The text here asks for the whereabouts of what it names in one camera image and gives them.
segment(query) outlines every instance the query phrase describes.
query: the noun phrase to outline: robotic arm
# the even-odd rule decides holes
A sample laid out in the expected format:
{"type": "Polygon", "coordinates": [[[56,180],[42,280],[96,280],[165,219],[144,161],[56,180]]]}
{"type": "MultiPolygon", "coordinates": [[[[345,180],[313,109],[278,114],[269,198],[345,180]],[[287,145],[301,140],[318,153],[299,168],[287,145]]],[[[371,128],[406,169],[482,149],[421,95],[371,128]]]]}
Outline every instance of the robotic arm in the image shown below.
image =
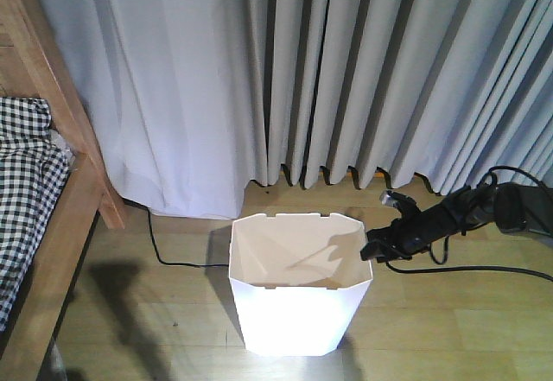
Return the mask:
{"type": "Polygon", "coordinates": [[[440,238],[458,232],[465,235],[490,222],[495,222],[504,234],[530,232],[551,237],[553,196],[541,181],[536,183],[539,187],[498,184],[490,170],[476,188],[465,186],[425,211],[411,197],[384,191],[382,203],[396,208],[402,217],[366,234],[361,259],[376,258],[379,263],[409,260],[414,254],[428,251],[430,244],[440,238]],[[484,182],[488,176],[492,178],[490,184],[484,182]]]}

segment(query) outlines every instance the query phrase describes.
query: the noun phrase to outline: wastebasket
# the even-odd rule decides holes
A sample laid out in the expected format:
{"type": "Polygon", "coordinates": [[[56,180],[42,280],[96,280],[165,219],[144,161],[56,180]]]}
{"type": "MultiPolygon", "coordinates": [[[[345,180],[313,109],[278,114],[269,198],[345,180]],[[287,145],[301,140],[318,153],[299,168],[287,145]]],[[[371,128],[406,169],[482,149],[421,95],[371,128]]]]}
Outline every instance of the wastebasket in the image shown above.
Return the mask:
{"type": "Polygon", "coordinates": [[[245,347],[319,356],[338,346],[372,281],[363,223],[341,214],[255,214],[232,224],[229,279],[245,347]]]}

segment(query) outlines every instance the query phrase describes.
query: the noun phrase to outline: white curtain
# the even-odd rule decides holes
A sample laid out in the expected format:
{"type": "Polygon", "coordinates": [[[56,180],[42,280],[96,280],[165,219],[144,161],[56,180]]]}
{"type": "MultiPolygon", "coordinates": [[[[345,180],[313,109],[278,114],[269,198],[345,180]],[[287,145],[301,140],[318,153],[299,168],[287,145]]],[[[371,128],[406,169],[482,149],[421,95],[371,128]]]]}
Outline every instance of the white curtain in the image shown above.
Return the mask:
{"type": "Polygon", "coordinates": [[[111,180],[158,213],[236,217],[282,165],[553,179],[552,0],[41,1],[111,180]]]}

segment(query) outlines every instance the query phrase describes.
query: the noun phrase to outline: checkered fabric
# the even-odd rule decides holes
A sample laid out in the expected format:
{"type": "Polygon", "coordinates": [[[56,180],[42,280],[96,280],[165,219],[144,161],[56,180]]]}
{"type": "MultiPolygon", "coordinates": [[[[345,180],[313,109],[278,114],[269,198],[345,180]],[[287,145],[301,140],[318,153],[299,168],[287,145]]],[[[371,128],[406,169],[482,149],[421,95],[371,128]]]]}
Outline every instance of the checkered fabric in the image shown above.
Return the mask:
{"type": "Polygon", "coordinates": [[[48,103],[0,98],[0,331],[67,179],[48,103]]]}

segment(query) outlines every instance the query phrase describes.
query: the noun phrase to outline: floor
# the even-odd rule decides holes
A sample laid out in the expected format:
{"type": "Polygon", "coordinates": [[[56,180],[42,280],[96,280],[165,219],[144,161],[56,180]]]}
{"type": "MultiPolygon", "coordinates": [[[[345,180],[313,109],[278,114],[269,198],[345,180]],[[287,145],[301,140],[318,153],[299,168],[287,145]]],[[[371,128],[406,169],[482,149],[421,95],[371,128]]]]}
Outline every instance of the floor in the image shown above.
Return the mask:
{"type": "MultiPolygon", "coordinates": [[[[397,216],[375,179],[303,190],[251,183],[252,213],[345,213],[366,229],[397,216]]],[[[439,198],[420,178],[398,190],[421,208],[439,198]]],[[[70,380],[546,380],[553,379],[553,286],[498,272],[400,275],[373,264],[374,281],[339,348],[322,357],[271,358],[245,350],[225,269],[160,265],[146,212],[123,231],[100,220],[58,345],[70,380]]],[[[231,221],[154,217],[162,257],[228,261],[231,221]]],[[[451,238],[448,265],[501,264],[553,273],[553,250],[494,225],[451,238]]],[[[404,268],[430,267],[427,255],[404,268]]]]}

